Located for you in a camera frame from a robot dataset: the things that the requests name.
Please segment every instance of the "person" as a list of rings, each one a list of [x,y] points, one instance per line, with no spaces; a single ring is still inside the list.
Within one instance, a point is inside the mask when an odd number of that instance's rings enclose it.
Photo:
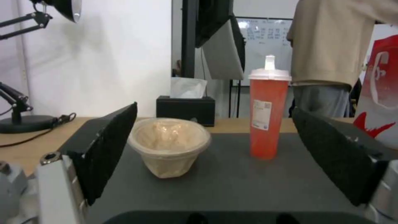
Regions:
[[[299,0],[287,34],[296,107],[347,114],[375,21],[396,24],[397,15],[398,0]]]

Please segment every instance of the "red and white banner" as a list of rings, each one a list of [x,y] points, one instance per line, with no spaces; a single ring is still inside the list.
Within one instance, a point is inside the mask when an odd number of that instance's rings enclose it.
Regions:
[[[398,35],[375,41],[354,124],[398,149]]]

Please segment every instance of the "lamp base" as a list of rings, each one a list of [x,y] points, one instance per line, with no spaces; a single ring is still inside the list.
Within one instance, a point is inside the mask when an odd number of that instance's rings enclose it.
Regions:
[[[11,118],[0,120],[0,133],[17,134],[37,132],[53,127],[54,117],[42,115],[22,116],[19,124],[12,123]]]

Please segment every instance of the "screw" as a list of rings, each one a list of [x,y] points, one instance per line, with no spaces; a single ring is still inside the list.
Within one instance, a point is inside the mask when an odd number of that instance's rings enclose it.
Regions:
[[[47,153],[47,154],[45,154],[44,156],[42,156],[40,158],[40,164],[42,166],[44,166],[44,165],[47,165],[47,164],[50,164],[50,163],[54,163],[54,162],[56,162],[58,160],[61,160],[61,159],[62,159],[61,153],[59,153],[59,152],[50,152],[50,153]]]
[[[5,161],[0,161],[0,173],[9,175],[11,173],[10,165]]]

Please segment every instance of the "gray pants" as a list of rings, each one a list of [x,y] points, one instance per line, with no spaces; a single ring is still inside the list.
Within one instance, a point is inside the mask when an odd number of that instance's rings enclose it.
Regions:
[[[346,85],[294,86],[296,107],[314,114],[342,118],[349,114],[349,91]]]

